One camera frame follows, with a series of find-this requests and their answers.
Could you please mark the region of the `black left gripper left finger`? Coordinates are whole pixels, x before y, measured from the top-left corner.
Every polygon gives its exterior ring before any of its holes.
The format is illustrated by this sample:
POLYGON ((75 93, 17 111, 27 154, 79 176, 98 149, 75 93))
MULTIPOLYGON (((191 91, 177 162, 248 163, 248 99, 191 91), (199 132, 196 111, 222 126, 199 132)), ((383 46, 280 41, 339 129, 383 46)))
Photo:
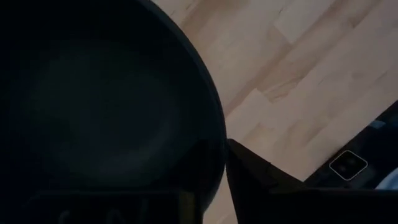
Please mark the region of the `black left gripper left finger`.
POLYGON ((24 207, 25 223, 200 224, 221 182, 226 144, 198 141, 165 176, 147 187, 46 191, 24 207))

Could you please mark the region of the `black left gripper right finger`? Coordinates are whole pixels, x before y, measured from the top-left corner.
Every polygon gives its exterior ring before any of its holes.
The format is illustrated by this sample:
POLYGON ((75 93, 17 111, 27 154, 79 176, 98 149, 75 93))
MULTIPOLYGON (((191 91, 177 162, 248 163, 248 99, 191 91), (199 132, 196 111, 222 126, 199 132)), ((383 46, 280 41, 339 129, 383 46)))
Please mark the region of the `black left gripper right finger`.
POLYGON ((234 139, 226 175, 238 223, 397 223, 397 192, 307 187, 234 139))

